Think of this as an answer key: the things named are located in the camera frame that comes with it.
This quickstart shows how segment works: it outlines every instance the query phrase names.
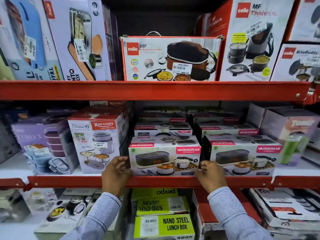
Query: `barcode sticker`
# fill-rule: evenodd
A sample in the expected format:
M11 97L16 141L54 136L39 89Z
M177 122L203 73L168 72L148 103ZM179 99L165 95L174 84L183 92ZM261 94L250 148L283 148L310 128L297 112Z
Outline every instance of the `barcode sticker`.
M182 197L168 198L169 210L171 212L185 211L184 202Z
M177 74L191 74L192 64L174 62L172 64L172 72Z
M301 139L302 139L302 136L293 136L293 135L291 135L291 136L288 137L287 141L299 142L299 141L301 141Z
M108 148L108 142L93 141L92 142L92 147L93 148Z
M303 64L309 67L320 67L320 56L308 57Z
M36 60L37 41L29 36L24 36L23 54L26 58Z
M88 62L89 59L85 41L83 39L74 39L73 44L77 52L78 61Z
M34 150L36 156L49 156L51 153L48 147L38 148Z
M253 25L251 25L250 27L248 27L246 29L246 36L247 38L250 38L252 36L257 35L258 33L264 31L267 29L267 23L265 21L259 21L258 23L255 23Z
M158 216L142 216L140 226L140 237L158 236Z

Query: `shirt cuff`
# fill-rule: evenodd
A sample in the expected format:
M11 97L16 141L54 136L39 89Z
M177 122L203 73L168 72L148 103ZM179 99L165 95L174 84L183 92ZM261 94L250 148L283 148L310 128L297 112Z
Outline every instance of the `shirt cuff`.
M121 207L121 201L111 193L102 193L92 206L88 218L100 224L104 231L112 224Z
M241 214L247 214L242 204L229 187L221 187L208 195L214 216L223 224Z

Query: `price tag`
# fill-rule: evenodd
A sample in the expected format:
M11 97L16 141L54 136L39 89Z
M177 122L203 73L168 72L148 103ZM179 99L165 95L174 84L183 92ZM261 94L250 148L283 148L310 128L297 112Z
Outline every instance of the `price tag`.
M108 143L94 141L94 142L92 142L92 147L93 148L108 148Z
M34 150L36 156L49 156L51 153L48 147L38 148Z
M172 72L178 74L191 74L192 64L174 62L172 64Z
M258 23L255 23L250 27L248 27L245 31L245 34L247 38L250 38L266 29L267 29L267 23L265 21L259 21Z
M288 141L294 141L294 142L299 142L301 141L302 136L289 136Z
M306 62L303 64L308 67L320 67L320 56L308 57Z
M186 210L186 208L184 207L184 202L182 197L168 198L168 203L169 203L169 210L171 212Z
M74 39L73 44L77 52L78 61L88 62L89 59L85 41L83 39Z
M26 58L36 60L37 41L29 36L24 36L23 54Z
M158 216L142 216L140 226L140 237L158 236Z

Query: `hand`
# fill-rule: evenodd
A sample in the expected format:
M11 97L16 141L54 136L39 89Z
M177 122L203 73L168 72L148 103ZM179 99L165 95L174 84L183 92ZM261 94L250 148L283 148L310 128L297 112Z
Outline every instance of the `hand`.
M221 187L227 186L226 177L222 166L213 161L201 161L200 170L195 171L195 175L203 188L210 194Z
M127 156L117 156L102 172L102 192L108 192L116 197L123 193L126 182L131 177L130 161Z

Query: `blue striped sleeve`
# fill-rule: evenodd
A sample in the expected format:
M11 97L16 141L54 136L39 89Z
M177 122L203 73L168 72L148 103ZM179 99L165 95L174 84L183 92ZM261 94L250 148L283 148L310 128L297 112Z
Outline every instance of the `blue striped sleeve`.
M214 216L231 240L272 240L269 231L249 217L229 187L221 187L208 196Z
M102 193L91 208L85 221L60 240L101 240L116 218L120 200L110 193Z

